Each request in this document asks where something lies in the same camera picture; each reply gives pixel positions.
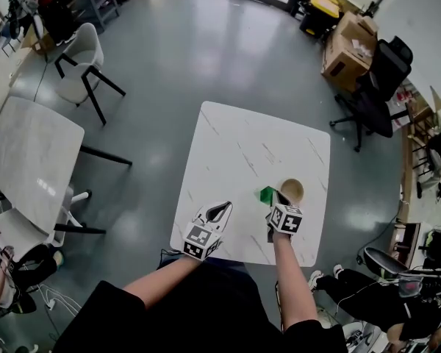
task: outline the marble tabletop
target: marble tabletop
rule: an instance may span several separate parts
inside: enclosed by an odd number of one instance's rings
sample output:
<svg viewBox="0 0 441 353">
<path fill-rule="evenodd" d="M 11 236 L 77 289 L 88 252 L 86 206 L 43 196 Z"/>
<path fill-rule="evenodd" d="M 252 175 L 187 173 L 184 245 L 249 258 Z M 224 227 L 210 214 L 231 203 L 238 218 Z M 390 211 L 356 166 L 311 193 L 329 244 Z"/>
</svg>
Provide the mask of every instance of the marble tabletop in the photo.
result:
<svg viewBox="0 0 441 353">
<path fill-rule="evenodd" d="M 44 232 L 54 230 L 84 130 L 55 111 L 9 97 L 0 113 L 0 191 Z"/>
<path fill-rule="evenodd" d="M 182 232 L 204 204 L 229 200 L 234 209 L 223 244 L 211 256 L 246 263 L 275 264 L 267 241 L 269 207 L 258 200 L 265 186 L 289 178 L 304 186 L 304 219 L 293 237 L 302 266 L 315 264 L 329 183 L 327 133 L 273 116 L 206 101 L 196 124 L 184 172 L 170 245 L 182 248 Z"/>
</svg>

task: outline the concrete floor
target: concrete floor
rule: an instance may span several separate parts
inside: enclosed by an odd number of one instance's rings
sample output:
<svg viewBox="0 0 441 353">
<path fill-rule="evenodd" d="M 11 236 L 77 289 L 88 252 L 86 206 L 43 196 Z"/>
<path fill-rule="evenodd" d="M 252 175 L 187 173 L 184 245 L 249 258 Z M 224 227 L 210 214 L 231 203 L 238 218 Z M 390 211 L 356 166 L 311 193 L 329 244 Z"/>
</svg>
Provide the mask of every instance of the concrete floor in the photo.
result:
<svg viewBox="0 0 441 353">
<path fill-rule="evenodd" d="M 80 304 L 102 279 L 122 287 L 157 267 L 160 249 L 168 248 L 196 119 L 206 100 L 331 135 L 328 204 L 315 269 L 331 271 L 338 262 L 353 268 L 356 250 L 396 214 L 401 136 L 364 137 L 357 154 L 354 126 L 329 127 L 344 112 L 320 75 L 321 47 L 286 13 L 249 0 L 130 0 L 100 41 L 103 72 L 127 92 L 122 99 L 106 85 L 97 88 L 105 127 L 89 101 L 77 109 L 55 95 L 59 76 L 52 64 L 37 90 L 44 69 L 40 57 L 28 64 L 12 92 L 29 99 L 37 94 L 37 103 L 85 129 L 87 145 L 134 161 L 130 169 L 86 154 L 77 161 L 76 192 L 89 188 L 93 198 L 74 214 L 107 235 L 67 234 L 65 265 L 47 283 Z M 388 239 L 376 245 L 387 248 Z M 270 320 L 279 325 L 275 268 L 247 268 Z M 307 276 L 312 269 L 304 269 Z M 0 336 L 11 346 L 51 348 L 49 333 L 55 332 L 42 300 L 35 299 L 36 313 L 0 320 Z M 327 296 L 319 295 L 318 302 L 334 311 Z M 71 320 L 60 304 L 51 316 L 59 331 Z"/>
</svg>

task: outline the cardboard box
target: cardboard box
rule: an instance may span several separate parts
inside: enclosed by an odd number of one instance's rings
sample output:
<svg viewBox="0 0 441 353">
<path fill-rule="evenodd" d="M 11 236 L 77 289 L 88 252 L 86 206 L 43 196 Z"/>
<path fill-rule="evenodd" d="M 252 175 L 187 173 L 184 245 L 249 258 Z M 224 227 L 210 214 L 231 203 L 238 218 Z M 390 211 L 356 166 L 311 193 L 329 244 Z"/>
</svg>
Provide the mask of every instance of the cardboard box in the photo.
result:
<svg viewBox="0 0 441 353">
<path fill-rule="evenodd" d="M 323 52 L 322 75 L 339 88 L 353 93 L 356 90 L 356 78 L 369 69 L 373 61 L 353 45 L 357 40 L 373 54 L 376 49 L 377 26 L 370 18 L 363 18 L 347 12 L 327 41 Z"/>
<path fill-rule="evenodd" d="M 44 52 L 49 52 L 55 47 L 55 43 L 51 38 L 49 32 L 44 28 L 44 35 L 41 41 L 37 40 L 35 28 L 31 25 L 24 36 L 21 48 L 25 49 L 31 47 L 37 54 L 44 55 Z"/>
</svg>

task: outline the person sitting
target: person sitting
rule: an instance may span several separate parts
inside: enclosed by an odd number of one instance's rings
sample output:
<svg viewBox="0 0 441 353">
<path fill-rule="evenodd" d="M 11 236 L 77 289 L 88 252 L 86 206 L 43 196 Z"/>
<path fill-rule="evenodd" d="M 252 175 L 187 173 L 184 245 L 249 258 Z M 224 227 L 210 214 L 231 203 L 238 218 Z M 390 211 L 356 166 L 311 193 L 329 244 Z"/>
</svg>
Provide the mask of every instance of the person sitting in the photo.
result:
<svg viewBox="0 0 441 353">
<path fill-rule="evenodd" d="M 47 245 L 39 245 L 27 252 L 17 263 L 12 261 L 12 247 L 1 251 L 0 262 L 0 317 L 9 311 L 16 302 L 22 302 L 20 313 L 35 311 L 35 305 L 26 291 L 51 276 L 63 262 L 62 252 L 52 250 Z M 37 268 L 25 270 L 24 264 L 34 261 Z"/>
<path fill-rule="evenodd" d="M 333 273 L 334 276 L 324 276 L 321 271 L 312 273 L 311 291 L 324 290 L 353 318 L 386 332 L 392 352 L 403 349 L 408 340 L 428 336 L 431 350 L 441 343 L 441 294 L 432 300 L 404 299 L 395 284 L 377 282 L 341 265 L 336 265 Z"/>
<path fill-rule="evenodd" d="M 428 190 L 441 183 L 441 133 L 430 139 L 427 145 L 427 155 L 434 166 L 433 175 L 425 182 L 417 182 L 417 196 L 422 197 L 424 190 Z"/>
<path fill-rule="evenodd" d="M 76 36 L 76 24 L 72 12 L 59 0 L 37 0 L 37 11 L 44 20 L 52 40 L 56 46 L 69 43 Z"/>
<path fill-rule="evenodd" d="M 243 263 L 183 255 L 124 289 L 101 281 L 52 351 L 138 352 L 165 343 L 182 351 L 346 353 L 342 327 L 318 321 L 290 236 L 275 231 L 273 247 L 284 334 L 269 322 Z"/>
</svg>

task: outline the black table leg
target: black table leg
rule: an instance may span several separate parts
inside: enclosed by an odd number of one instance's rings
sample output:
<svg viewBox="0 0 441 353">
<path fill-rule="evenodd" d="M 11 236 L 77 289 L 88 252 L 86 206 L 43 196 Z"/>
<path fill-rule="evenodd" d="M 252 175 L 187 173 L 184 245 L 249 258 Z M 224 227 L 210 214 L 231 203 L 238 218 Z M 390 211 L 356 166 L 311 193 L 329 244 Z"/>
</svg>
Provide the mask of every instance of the black table leg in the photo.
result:
<svg viewBox="0 0 441 353">
<path fill-rule="evenodd" d="M 104 158 L 106 160 L 114 161 L 117 163 L 125 163 L 129 166 L 132 166 L 132 161 L 126 160 L 125 158 L 115 156 L 114 154 L 106 153 L 104 151 L 90 148 L 89 146 L 82 145 L 80 146 L 80 151 L 83 151 L 84 153 L 92 154 L 97 157 Z"/>
<path fill-rule="evenodd" d="M 56 232 L 79 232 L 82 234 L 106 234 L 106 230 L 96 229 L 94 227 L 73 227 L 71 225 L 56 224 Z"/>
</svg>

